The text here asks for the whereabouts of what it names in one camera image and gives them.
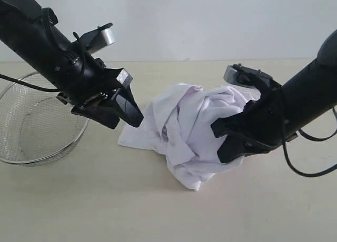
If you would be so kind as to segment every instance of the wire mesh basket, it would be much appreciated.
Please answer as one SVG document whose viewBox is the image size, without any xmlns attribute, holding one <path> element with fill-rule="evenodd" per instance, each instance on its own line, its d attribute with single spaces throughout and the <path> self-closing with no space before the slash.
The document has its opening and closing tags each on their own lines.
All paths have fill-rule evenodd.
<svg viewBox="0 0 337 242">
<path fill-rule="evenodd" d="M 20 80 L 55 88 L 39 73 Z M 59 160 L 80 141 L 87 124 L 87 118 L 71 114 L 55 93 L 13 83 L 0 95 L 0 161 L 40 166 Z"/>
</svg>

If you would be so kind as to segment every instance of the beige table surface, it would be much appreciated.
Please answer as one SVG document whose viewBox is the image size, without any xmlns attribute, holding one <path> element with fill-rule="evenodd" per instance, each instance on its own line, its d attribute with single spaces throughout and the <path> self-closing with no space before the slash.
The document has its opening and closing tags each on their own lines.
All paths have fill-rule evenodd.
<svg viewBox="0 0 337 242">
<path fill-rule="evenodd" d="M 281 84 L 309 62 L 243 60 Z M 125 67 L 141 106 L 168 85 L 224 85 L 234 62 L 110 63 Z M 26 64 L 0 64 L 19 77 Z M 0 82 L 0 88 L 6 82 Z M 306 129 L 334 131 L 325 114 Z M 280 149 L 247 158 L 213 177 L 199 192 L 185 189 L 167 170 L 165 158 L 117 146 L 124 124 L 110 130 L 90 122 L 78 146 L 42 167 L 0 164 L 0 241 L 335 241 L 337 172 L 302 178 L 287 167 Z M 337 162 L 337 140 L 289 144 L 298 168 L 316 172 Z"/>
</svg>

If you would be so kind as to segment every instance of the crumpled fabric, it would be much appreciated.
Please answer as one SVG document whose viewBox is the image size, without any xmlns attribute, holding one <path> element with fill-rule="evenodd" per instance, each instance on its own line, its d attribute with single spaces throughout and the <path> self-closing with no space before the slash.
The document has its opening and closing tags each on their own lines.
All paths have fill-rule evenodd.
<svg viewBox="0 0 337 242">
<path fill-rule="evenodd" d="M 172 175 L 186 188 L 198 191 L 216 173 L 241 165 L 243 157 L 227 164 L 219 161 L 216 152 L 226 136 L 215 138 L 211 124 L 240 113 L 253 99 L 250 93 L 229 86 L 203 90 L 176 84 L 148 104 L 139 128 L 124 127 L 118 144 L 165 155 Z"/>
</svg>

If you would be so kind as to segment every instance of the white wall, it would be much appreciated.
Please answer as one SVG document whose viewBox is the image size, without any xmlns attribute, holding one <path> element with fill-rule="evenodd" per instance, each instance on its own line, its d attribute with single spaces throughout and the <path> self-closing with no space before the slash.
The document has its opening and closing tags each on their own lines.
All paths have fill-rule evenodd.
<svg viewBox="0 0 337 242">
<path fill-rule="evenodd" d="M 312 57 L 337 29 L 336 0 L 37 1 L 69 38 L 114 23 L 105 61 Z M 17 60 L 0 45 L 0 61 Z"/>
</svg>

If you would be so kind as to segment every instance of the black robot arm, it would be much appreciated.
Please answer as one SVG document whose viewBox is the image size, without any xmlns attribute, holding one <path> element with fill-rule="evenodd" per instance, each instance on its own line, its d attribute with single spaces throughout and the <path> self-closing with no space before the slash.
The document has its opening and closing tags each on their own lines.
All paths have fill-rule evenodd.
<svg viewBox="0 0 337 242">
<path fill-rule="evenodd" d="M 57 98 L 73 105 L 73 114 L 112 129 L 120 118 L 138 127 L 143 115 L 130 89 L 131 75 L 91 56 L 113 42 L 112 24 L 81 37 L 74 33 L 76 41 L 70 42 L 57 23 L 54 12 L 35 0 L 0 0 L 0 40 L 57 88 L 46 91 L 59 91 Z"/>
<path fill-rule="evenodd" d="M 241 113 L 211 125 L 216 137 L 227 135 L 217 152 L 220 161 L 269 153 L 281 145 L 288 158 L 285 142 L 296 138 L 297 131 L 310 140 L 328 139 L 311 137 L 301 128 L 337 105 L 337 31 L 326 39 L 316 59 L 283 86 L 268 74 L 241 64 L 229 66 L 224 78 L 234 85 L 257 88 L 261 98 L 249 101 Z"/>
</svg>

